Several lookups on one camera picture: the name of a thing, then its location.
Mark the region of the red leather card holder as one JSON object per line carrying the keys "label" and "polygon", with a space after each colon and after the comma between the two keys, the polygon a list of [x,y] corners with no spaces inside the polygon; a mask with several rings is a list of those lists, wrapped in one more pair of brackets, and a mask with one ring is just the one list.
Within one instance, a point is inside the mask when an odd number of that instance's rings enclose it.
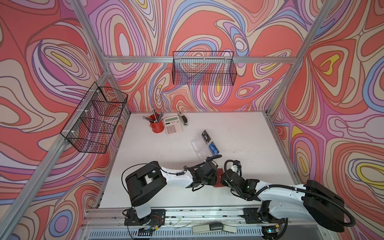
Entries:
{"label": "red leather card holder", "polygon": [[215,188],[222,188],[224,185],[222,184],[222,175],[224,173],[224,170],[222,168],[217,169],[217,175],[216,175],[216,183],[214,185]]}

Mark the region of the blue credit card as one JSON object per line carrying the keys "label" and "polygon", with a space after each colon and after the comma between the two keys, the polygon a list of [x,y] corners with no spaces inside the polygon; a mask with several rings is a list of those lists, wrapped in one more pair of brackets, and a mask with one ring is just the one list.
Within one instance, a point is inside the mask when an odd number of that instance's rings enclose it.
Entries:
{"label": "blue credit card", "polygon": [[211,142],[208,145],[208,147],[209,147],[209,150],[210,150],[210,152],[212,153],[213,156],[216,156],[216,155],[219,154],[220,151],[218,150],[218,148],[216,147],[214,142]]}

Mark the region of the clear acrylic card stand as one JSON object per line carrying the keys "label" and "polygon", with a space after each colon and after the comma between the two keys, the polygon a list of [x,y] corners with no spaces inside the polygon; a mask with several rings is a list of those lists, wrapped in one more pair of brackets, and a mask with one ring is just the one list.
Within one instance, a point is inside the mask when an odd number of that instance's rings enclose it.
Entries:
{"label": "clear acrylic card stand", "polygon": [[196,135],[192,141],[191,141],[191,146],[197,155],[198,159],[200,161],[205,161],[207,158],[213,157],[212,153],[209,150],[208,145],[205,143],[205,141],[202,138],[202,133]]}

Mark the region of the black VIP credit card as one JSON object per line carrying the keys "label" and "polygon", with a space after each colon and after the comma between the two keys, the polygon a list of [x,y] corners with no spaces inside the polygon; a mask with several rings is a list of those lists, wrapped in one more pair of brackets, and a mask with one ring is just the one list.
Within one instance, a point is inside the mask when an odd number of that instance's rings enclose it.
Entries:
{"label": "black VIP credit card", "polygon": [[202,138],[203,138],[203,140],[205,141],[205,143],[208,145],[210,142],[211,142],[211,137],[210,137],[210,135],[208,134],[208,132],[206,131],[206,130],[204,130],[203,132],[202,132]]}

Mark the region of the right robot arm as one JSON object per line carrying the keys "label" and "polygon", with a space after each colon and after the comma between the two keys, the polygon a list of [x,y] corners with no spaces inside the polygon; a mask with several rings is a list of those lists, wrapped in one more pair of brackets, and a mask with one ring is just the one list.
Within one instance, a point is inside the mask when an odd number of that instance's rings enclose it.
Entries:
{"label": "right robot arm", "polygon": [[275,219],[315,221],[323,228],[337,233],[343,233],[346,227],[356,225],[356,219],[345,208],[344,199],[314,180],[287,186],[254,179],[245,180],[233,170],[225,170],[222,185],[229,187],[236,197],[247,202],[277,202],[274,207],[268,206],[268,215]]}

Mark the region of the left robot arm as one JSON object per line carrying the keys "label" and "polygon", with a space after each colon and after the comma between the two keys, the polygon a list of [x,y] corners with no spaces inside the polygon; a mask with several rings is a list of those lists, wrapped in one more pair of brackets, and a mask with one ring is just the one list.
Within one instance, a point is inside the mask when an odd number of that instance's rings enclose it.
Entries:
{"label": "left robot arm", "polygon": [[152,209],[149,201],[167,185],[191,189],[193,192],[205,186],[215,186],[218,165],[214,159],[208,157],[204,162],[192,167],[185,166],[182,170],[161,167],[157,161],[125,169],[121,182],[136,216],[139,219],[150,216]]}

